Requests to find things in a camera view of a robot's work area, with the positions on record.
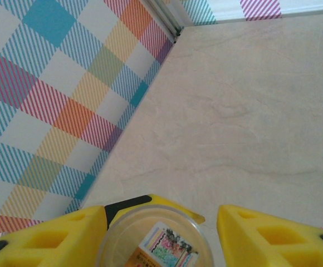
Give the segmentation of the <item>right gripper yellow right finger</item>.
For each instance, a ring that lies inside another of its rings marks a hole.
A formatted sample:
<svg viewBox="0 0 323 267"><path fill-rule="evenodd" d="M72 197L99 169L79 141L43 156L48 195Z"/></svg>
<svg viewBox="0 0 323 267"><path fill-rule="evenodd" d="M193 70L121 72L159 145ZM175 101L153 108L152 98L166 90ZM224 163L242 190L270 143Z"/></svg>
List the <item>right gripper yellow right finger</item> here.
<svg viewBox="0 0 323 267"><path fill-rule="evenodd" d="M227 266L323 266L323 228L221 205L217 231Z"/></svg>

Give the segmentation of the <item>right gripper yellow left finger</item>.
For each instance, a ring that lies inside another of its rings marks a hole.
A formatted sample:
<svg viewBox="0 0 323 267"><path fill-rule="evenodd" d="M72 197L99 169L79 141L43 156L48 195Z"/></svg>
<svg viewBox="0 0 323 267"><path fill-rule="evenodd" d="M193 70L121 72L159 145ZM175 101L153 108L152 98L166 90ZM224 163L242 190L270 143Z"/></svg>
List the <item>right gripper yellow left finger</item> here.
<svg viewBox="0 0 323 267"><path fill-rule="evenodd" d="M155 194L0 237L0 266L204 266L204 217Z"/></svg>

